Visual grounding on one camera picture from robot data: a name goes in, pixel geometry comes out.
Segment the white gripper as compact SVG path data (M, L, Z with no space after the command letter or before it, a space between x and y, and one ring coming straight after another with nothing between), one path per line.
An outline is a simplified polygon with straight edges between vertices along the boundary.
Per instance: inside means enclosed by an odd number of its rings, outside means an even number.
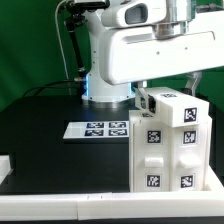
M221 66L224 13L200 13L189 23L187 34L171 39L159 40L152 28L145 26L111 29L100 41L102 79L111 85L136 82L135 106L140 110L147 109L147 82L143 80L191 72L185 93L194 96L202 78L200 70Z

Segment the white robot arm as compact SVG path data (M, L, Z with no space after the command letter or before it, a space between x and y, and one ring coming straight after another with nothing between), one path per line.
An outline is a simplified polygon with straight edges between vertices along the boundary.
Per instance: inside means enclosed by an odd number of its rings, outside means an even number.
M91 70L77 59L84 102L118 107L135 95L143 106L147 80L186 73L190 95L201 72L224 66L224 5L197 0L61 0L70 17L66 26L76 55L75 29L86 25Z

